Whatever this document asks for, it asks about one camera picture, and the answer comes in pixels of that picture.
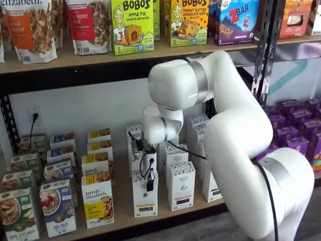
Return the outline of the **white dotted gripper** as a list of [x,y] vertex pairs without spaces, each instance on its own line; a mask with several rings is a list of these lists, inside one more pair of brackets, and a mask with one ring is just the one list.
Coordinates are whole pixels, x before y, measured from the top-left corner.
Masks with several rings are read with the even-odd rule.
[[146,150],[141,157],[141,175],[147,176],[146,190],[153,191],[154,171],[157,166],[156,150]]

